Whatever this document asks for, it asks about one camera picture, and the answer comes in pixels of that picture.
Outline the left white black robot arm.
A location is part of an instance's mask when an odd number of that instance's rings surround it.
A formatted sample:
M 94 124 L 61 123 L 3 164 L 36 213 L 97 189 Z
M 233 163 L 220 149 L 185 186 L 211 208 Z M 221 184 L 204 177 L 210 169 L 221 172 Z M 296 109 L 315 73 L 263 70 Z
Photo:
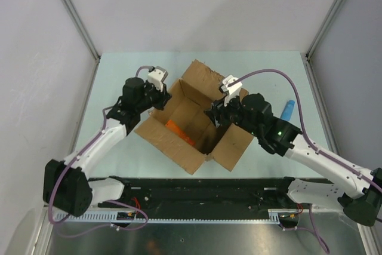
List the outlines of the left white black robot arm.
M 132 200 L 129 184 L 116 176 L 91 180 L 90 173 L 117 143 L 137 126 L 141 114 L 151 108 L 163 110 L 171 95 L 165 74 L 154 70 L 146 80 L 128 78 L 116 103 L 103 109 L 103 123 L 97 134 L 80 150 L 65 159 L 52 159 L 45 166 L 43 200 L 48 211 L 58 208 L 75 217 L 90 206 L 113 201 L 119 207 Z

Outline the orange cosmetic tube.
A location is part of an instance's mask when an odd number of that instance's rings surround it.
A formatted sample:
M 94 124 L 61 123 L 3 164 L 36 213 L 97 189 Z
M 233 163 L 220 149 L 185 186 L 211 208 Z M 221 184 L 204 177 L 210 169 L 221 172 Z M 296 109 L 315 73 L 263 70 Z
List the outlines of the orange cosmetic tube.
M 168 120 L 165 126 L 189 145 L 195 145 L 195 142 L 171 119 Z

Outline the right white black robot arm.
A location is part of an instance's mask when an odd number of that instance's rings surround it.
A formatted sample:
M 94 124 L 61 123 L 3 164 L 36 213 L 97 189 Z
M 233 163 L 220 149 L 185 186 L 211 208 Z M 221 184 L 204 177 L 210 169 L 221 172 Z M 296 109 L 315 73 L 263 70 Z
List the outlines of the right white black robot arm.
M 381 208 L 380 168 L 361 167 L 322 148 L 300 128 L 274 116 L 261 94 L 215 100 L 205 114 L 216 127 L 234 124 L 254 136 L 267 153 L 299 162 L 329 181 L 292 179 L 275 193 L 280 207 L 296 202 L 341 209 L 354 222 L 374 226 Z

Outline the blue cosmetic tube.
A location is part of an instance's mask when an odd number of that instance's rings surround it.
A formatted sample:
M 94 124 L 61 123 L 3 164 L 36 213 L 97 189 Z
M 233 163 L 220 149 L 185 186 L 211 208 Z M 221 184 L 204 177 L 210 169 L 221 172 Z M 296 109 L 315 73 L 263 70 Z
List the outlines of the blue cosmetic tube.
M 288 100 L 284 106 L 282 113 L 281 113 L 280 119 L 289 122 L 292 118 L 294 106 L 295 106 L 295 101 L 294 100 Z

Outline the brown cardboard express box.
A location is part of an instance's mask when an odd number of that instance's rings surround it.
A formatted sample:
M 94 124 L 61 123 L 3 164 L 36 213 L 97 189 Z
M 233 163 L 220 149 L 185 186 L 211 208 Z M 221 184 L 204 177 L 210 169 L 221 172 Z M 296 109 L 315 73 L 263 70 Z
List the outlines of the brown cardboard express box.
M 165 109 L 151 112 L 135 133 L 188 174 L 194 174 L 211 159 L 232 171 L 254 137 L 235 124 L 215 127 L 204 114 L 214 100 L 223 97 L 218 89 L 223 78 L 202 62 L 192 61 L 171 86 L 172 98 Z M 165 124 L 169 119 L 195 142 L 194 146 L 167 129 Z

